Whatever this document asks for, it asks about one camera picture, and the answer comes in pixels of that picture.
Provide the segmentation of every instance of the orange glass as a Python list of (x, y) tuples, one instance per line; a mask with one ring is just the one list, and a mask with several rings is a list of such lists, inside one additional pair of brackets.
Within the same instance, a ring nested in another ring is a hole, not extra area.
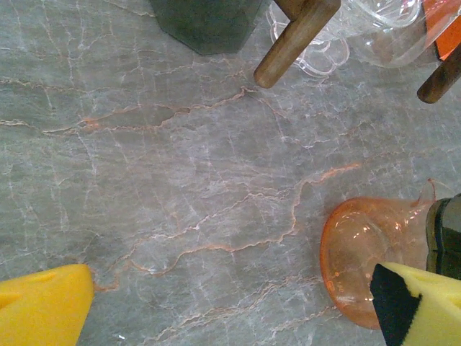
[(350, 320), (380, 328), (370, 293), (375, 265), (397, 262), (425, 270), (426, 216), (436, 199), (448, 195), (450, 189), (430, 179), (418, 200), (352, 198), (330, 215), (321, 239), (321, 271), (330, 297)]

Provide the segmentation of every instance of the wooden stool leg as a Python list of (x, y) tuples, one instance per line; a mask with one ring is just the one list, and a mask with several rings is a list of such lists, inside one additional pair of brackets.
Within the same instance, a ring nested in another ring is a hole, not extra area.
[(341, 0), (306, 0), (296, 16), (296, 6), (288, 6), (290, 2), (297, 6), (300, 3), (277, 1), (282, 4), (282, 11), (290, 9), (289, 18), (295, 20), (288, 24), (254, 72), (256, 83), (263, 88), (274, 86), (341, 6)]
[(461, 43), (421, 85), (418, 97), (425, 103), (435, 103), (461, 77)]

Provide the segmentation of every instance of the dark bottle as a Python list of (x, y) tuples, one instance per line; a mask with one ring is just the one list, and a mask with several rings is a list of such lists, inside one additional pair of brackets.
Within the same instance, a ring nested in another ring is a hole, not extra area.
[(461, 194), (436, 201), (426, 220), (427, 270), (461, 280)]
[(238, 52), (268, 0), (151, 0), (160, 27), (199, 54)]

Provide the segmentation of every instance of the dark green object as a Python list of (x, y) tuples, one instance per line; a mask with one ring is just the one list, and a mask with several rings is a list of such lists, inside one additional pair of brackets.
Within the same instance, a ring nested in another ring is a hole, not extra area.
[(436, 201), (427, 214), (427, 270), (461, 280), (461, 195)]
[(267, 0), (151, 0), (160, 27), (199, 54), (238, 52)]

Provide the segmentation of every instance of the clear glass vase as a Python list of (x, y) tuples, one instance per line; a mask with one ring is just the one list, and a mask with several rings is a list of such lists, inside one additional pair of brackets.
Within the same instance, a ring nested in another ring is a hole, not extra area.
[[(349, 58), (346, 38), (386, 27), (405, 27), (418, 16), (421, 0), (345, 0), (341, 8), (297, 58), (295, 64), (314, 77), (326, 77)], [(267, 12), (272, 42), (290, 23), (272, 3)]]
[(461, 0), (423, 0), (421, 11), (407, 27), (388, 27), (351, 37), (361, 61), (397, 68), (416, 60), (461, 14)]
[(425, 270), (426, 217), (453, 191), (430, 179), (418, 200), (358, 197), (329, 216), (322, 233), (320, 264), (326, 289), (338, 309), (359, 326), (379, 329), (370, 293), (378, 262)]

